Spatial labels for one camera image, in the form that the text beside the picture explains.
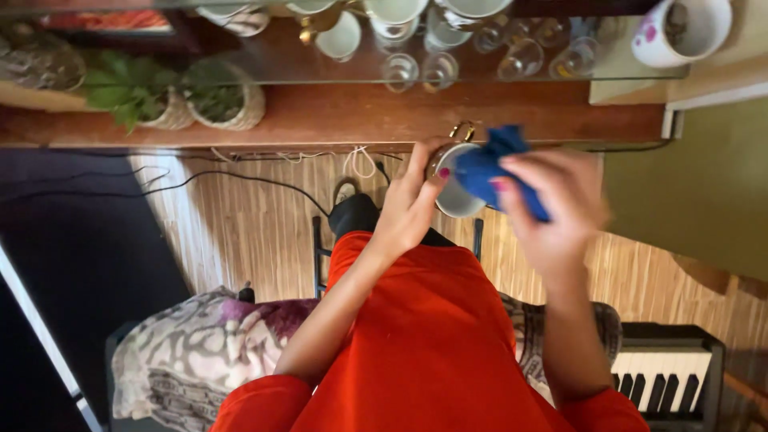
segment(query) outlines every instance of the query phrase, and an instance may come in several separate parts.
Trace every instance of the red sleeve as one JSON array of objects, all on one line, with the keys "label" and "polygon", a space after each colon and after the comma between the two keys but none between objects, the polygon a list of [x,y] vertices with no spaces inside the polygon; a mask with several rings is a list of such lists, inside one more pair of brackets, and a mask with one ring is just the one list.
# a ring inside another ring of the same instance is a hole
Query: red sleeve
[{"label": "red sleeve", "polygon": [[236,388],[224,399],[208,432],[288,432],[312,396],[289,375],[270,375]]},{"label": "red sleeve", "polygon": [[564,404],[560,414],[578,432],[648,432],[637,408],[626,396],[609,388],[589,399]]}]

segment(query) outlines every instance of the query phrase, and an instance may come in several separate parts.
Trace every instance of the fingernail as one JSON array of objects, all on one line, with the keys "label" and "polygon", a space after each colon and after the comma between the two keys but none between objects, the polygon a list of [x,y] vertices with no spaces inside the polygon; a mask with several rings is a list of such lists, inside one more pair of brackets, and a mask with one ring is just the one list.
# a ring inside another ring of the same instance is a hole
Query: fingernail
[{"label": "fingernail", "polygon": [[491,180],[488,183],[491,184],[494,191],[501,192],[507,189],[507,184],[501,180]]}]

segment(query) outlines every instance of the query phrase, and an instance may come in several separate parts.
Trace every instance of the blue towel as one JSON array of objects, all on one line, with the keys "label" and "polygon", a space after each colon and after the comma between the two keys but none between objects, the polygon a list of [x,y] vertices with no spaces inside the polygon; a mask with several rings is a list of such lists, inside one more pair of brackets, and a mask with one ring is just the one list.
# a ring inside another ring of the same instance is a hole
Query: blue towel
[{"label": "blue towel", "polygon": [[519,178],[498,166],[501,156],[524,153],[530,148],[520,137],[518,126],[508,125],[498,129],[488,129],[488,144],[467,151],[456,158],[454,176],[467,192],[482,199],[498,209],[496,192],[488,183],[493,177],[507,176],[515,179],[521,186],[523,198],[528,210],[541,222],[549,222],[549,214],[538,200],[536,191]]}]

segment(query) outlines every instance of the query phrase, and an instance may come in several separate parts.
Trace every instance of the right hand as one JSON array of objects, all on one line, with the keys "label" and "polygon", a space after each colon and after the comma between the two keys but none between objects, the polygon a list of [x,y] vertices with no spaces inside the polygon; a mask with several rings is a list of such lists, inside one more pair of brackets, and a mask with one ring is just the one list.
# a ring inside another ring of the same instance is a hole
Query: right hand
[{"label": "right hand", "polygon": [[545,280],[581,273],[589,243],[609,215],[601,198],[597,157],[572,150],[543,150],[507,156],[499,164],[536,190],[550,216],[550,222],[538,222],[511,178],[491,179],[499,207],[507,214],[531,266]]}]

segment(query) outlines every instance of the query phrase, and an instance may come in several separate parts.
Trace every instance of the laminate floor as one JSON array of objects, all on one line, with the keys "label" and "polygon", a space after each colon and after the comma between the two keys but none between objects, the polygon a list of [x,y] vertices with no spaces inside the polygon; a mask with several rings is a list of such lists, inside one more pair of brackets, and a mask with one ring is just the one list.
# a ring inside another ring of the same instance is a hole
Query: laminate floor
[{"label": "laminate floor", "polygon": [[[401,163],[373,157],[382,160],[390,174]],[[224,170],[295,185],[329,211],[333,188],[344,177],[345,159],[346,155],[320,155],[293,163],[225,164],[135,156],[132,162],[170,169],[151,188],[179,184],[201,171]],[[356,167],[364,175],[372,170],[362,155]],[[159,168],[147,168],[138,176],[148,181],[161,173]],[[360,184],[377,204],[383,203],[386,180],[380,173],[361,178]],[[185,188],[152,194],[149,199],[193,291],[222,284],[237,290],[250,281],[258,301],[313,296],[311,218],[321,213],[299,192],[207,174]],[[485,221],[482,266],[491,282],[519,300],[544,303],[541,279],[528,266],[506,217],[488,209],[479,217]],[[471,219],[437,214],[433,226],[456,244],[472,247]],[[325,221],[323,243],[327,248],[333,244]],[[715,294],[682,272],[668,252],[613,234],[598,238],[588,263],[593,300],[614,306],[623,321],[697,324],[733,350],[768,349],[768,302],[739,290],[735,278],[727,295]]]}]

